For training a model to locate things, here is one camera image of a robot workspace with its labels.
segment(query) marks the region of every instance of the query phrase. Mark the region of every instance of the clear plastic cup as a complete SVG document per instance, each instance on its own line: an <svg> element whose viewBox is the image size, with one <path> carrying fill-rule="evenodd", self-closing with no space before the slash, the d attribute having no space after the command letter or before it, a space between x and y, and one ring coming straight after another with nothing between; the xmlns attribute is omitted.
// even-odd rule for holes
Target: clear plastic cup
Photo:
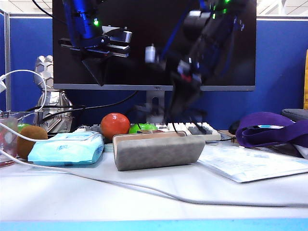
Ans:
<svg viewBox="0 0 308 231"><path fill-rule="evenodd" d="M0 113L0 122L8 125L13 130L20 132L20 130L26 125L42 125L42 112L1 112ZM6 135L7 130L3 127L0 127L0 148L2 148L5 152L10 154L13 157L17 156L17 136L13 135L12 144L7 143L5 141L4 136ZM0 155L0 167L7 166L13 164L14 161L9 160L4 155Z"/></svg>
<svg viewBox="0 0 308 231"><path fill-rule="evenodd" d="M17 118L0 118L0 123L3 123L14 131L18 131L17 121ZM17 136L2 126L0 126L0 148L13 157L17 156ZM13 163L14 161L0 154L0 167Z"/></svg>

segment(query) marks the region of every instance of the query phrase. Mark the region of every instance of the monitor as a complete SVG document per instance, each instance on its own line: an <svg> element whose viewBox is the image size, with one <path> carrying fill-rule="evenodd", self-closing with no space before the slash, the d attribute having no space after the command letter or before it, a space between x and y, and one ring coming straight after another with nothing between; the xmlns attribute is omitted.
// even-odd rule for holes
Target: monitor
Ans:
<svg viewBox="0 0 308 231"><path fill-rule="evenodd" d="M127 27L131 31L128 58L112 57L102 65L105 83L100 86L87 69L67 48L58 44L61 38L69 38L65 24L53 19L54 87L56 89L85 90L172 90L172 82L161 70L144 64L145 47L154 44L164 47L189 0L108 0L99 5L102 25ZM64 20L61 0L53 1L54 17ZM190 9L198 9L195 1ZM251 0L244 14L243 31L236 31L230 54L230 41L224 47L216 76L203 82L203 91L247 91L255 88L256 69L256 1ZM189 41L180 27L170 50L179 55L188 54L193 42Z"/></svg>

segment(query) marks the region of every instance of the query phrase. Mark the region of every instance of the purple lanyard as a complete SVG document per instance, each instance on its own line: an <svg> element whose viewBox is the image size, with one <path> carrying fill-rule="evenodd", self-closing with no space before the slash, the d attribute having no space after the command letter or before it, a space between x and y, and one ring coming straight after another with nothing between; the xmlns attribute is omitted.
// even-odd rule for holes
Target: purple lanyard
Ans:
<svg viewBox="0 0 308 231"><path fill-rule="evenodd" d="M282 126L283 128L260 128L259 125ZM236 131L241 146L265 147L293 143L308 147L308 119L292 122L289 118L271 112L257 112L245 116Z"/></svg>

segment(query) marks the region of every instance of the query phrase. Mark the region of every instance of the blue cubicle panel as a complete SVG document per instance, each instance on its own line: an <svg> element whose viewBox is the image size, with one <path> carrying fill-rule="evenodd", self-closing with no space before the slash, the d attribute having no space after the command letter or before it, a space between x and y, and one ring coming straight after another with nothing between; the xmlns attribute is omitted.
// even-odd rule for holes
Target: blue cubicle panel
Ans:
<svg viewBox="0 0 308 231"><path fill-rule="evenodd" d="M0 13L0 75L5 73L4 58L4 16ZM5 91L0 94L0 110L5 111Z"/></svg>
<svg viewBox="0 0 308 231"><path fill-rule="evenodd" d="M34 70L37 57L52 54L51 20L37 18L11 18L11 70ZM24 111L34 107L40 89L33 82L31 73L11 75L12 110Z"/></svg>
<svg viewBox="0 0 308 231"><path fill-rule="evenodd" d="M11 19L12 70L33 69L39 55L52 53L50 19ZM302 108L305 56L308 47L308 22L257 21L256 90L253 92L204 92L193 107L208 111L206 121L225 129L235 120L257 111L280 113L284 108ZM35 105L40 95L31 74L12 78L12 108L25 110ZM121 100L131 91L69 90L73 104L102 105ZM126 112L145 102L140 92L116 107L94 109L82 114L80 124L98 124L108 112Z"/></svg>

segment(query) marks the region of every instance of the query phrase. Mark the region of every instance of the computer mouse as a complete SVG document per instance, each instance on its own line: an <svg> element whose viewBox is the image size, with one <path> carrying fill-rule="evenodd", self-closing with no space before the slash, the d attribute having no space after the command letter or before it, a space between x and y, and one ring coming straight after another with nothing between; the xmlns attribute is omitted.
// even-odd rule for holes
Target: computer mouse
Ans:
<svg viewBox="0 0 308 231"><path fill-rule="evenodd" d="M228 132L231 133L232 135L235 135L236 130L237 130L237 128L239 127L239 125L240 125L240 121L239 121L239 120L233 122L233 123L230 125L230 127L229 127L229 129L228 129Z"/></svg>

